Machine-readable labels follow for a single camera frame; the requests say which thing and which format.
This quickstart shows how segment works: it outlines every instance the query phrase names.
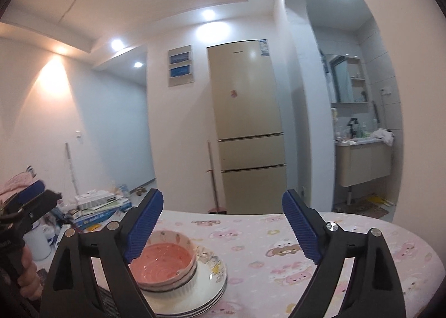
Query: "floor mat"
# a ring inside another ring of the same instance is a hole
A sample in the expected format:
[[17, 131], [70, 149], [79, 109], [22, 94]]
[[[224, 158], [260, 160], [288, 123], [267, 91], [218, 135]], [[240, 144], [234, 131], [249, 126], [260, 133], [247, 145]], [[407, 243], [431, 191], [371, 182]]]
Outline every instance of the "floor mat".
[[344, 212], [347, 214], [355, 214], [372, 217], [374, 219], [379, 219], [389, 212], [382, 207], [375, 205], [373, 202], [367, 200], [360, 200], [356, 203], [353, 203], [350, 206], [347, 206], [345, 202], [341, 204], [336, 204], [334, 207], [334, 211]]

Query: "white towel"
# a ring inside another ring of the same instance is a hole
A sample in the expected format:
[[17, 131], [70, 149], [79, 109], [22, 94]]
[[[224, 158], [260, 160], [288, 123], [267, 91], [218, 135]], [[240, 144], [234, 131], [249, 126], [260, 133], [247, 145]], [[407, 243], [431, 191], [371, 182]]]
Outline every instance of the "white towel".
[[385, 129], [380, 128], [379, 130], [373, 132], [370, 137], [373, 138], [380, 138], [384, 140], [384, 143], [387, 146], [393, 145], [393, 140], [395, 138], [394, 134], [392, 132], [386, 131]]

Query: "plate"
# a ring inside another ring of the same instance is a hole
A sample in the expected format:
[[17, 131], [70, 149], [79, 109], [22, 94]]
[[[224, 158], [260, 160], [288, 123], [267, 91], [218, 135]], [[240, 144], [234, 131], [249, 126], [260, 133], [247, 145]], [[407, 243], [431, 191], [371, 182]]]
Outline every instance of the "plate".
[[160, 317], [189, 318], [203, 313], [217, 303], [227, 281], [223, 261], [211, 250], [197, 246], [197, 281], [188, 294], [180, 297], [141, 291], [152, 310]]

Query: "hand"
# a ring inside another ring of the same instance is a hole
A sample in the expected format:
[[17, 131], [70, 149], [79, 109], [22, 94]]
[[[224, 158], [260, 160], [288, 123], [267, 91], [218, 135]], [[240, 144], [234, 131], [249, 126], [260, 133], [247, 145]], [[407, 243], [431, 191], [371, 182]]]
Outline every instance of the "hand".
[[29, 300], [37, 300], [42, 295], [42, 286], [37, 275], [37, 266], [27, 246], [23, 248], [22, 265], [23, 273], [17, 279], [17, 283], [21, 286], [20, 294]]

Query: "refrigerator door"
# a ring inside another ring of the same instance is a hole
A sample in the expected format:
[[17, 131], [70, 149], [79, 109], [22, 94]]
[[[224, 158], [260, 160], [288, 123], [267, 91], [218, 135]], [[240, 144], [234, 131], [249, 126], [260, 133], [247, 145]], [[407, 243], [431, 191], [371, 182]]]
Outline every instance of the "refrigerator door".
[[228, 214], [256, 215], [282, 213], [286, 191], [285, 166], [223, 172]]
[[219, 140], [282, 132], [273, 65], [260, 48], [258, 40], [208, 48]]
[[239, 170], [285, 163], [283, 135], [218, 143], [222, 170]]

